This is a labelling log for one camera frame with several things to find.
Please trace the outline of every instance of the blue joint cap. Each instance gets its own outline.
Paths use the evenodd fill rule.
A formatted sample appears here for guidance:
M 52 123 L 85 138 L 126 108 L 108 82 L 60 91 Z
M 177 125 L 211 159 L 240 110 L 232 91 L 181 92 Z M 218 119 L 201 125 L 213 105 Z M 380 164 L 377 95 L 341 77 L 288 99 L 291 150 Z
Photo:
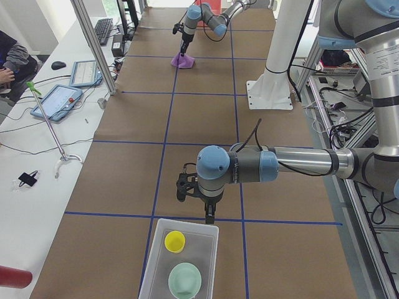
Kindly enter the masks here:
M 271 151 L 261 151 L 259 160 L 259 180 L 260 182 L 271 182 L 279 174 L 279 162 L 276 154 Z
M 376 13 L 385 17 L 399 19 L 399 1 L 398 0 L 365 0 Z
M 187 10 L 187 17 L 191 20 L 197 20 L 201 17 L 201 8 L 198 5 L 191 5 Z
M 393 195 L 399 199 L 399 179 L 397 180 L 397 183 L 395 184 L 395 187 L 393 188 Z
M 203 148 L 197 157 L 197 173 L 203 179 L 221 178 L 230 165 L 230 157 L 223 148 L 211 145 Z
M 353 39 L 338 39 L 324 36 L 317 36 L 319 39 L 319 46 L 325 50 L 344 50 L 356 48 Z
M 226 31 L 227 31 L 227 26 L 226 26 L 226 25 L 223 25 L 223 24 L 218 25 L 218 26 L 213 30 L 213 32 L 214 32 L 217 36 L 222 36 L 224 33 L 226 33 Z

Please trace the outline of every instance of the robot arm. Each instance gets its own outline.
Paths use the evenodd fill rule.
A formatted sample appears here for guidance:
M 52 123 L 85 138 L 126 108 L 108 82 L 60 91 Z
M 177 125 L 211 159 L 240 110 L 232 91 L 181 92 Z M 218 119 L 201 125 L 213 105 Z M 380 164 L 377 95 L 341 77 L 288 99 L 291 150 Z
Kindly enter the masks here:
M 323 0 L 320 15 L 319 44 L 323 48 L 358 46 L 366 54 L 379 137 L 376 148 L 334 151 L 245 146 L 239 150 L 233 146 L 227 152 L 209 146 L 198 155 L 197 173 L 183 171 L 179 175 L 178 199 L 201 198 L 206 223 L 213 223 L 225 184 L 272 181 L 279 171 L 311 176 L 334 174 L 398 197 L 399 7 L 394 2 L 398 1 Z
M 195 30 L 199 21 L 203 21 L 214 33 L 218 36 L 223 36 L 232 18 L 247 10 L 251 5 L 250 0 L 237 0 L 232 6 L 225 10 L 220 15 L 215 15 L 211 6 L 208 3 L 202 3 L 200 6 L 191 5 L 186 14 L 184 23 L 175 24 L 173 28 L 173 34 L 177 32 L 182 33 L 182 46 L 180 49 L 180 55 L 184 56 L 188 45 L 193 41 Z

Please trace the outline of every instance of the purple object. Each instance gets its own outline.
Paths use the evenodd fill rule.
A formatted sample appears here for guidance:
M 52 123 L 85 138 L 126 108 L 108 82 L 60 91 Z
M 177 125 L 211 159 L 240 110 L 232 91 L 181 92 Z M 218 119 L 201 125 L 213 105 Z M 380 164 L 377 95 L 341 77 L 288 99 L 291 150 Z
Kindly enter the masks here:
M 190 69 L 193 67 L 194 60 L 195 59 L 193 57 L 188 56 L 187 54 L 182 56 L 181 53 L 177 53 L 170 63 L 179 69 Z

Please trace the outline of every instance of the black keyboard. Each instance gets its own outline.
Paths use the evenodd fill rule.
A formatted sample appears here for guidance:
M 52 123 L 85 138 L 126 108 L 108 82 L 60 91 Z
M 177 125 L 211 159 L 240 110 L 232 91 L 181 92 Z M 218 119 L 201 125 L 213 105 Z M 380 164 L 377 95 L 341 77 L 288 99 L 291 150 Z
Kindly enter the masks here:
M 94 31 L 99 39 L 100 45 L 107 44 L 111 29 L 112 19 L 101 19 L 97 21 Z

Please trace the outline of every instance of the mint green bowl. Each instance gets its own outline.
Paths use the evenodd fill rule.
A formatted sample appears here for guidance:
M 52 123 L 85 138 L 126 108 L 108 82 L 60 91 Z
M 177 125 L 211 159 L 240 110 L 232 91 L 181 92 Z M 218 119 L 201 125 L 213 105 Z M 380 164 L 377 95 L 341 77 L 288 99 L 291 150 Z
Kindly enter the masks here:
M 201 273 L 192 263 L 179 263 L 169 274 L 169 290 L 177 299 L 192 299 L 201 288 Z

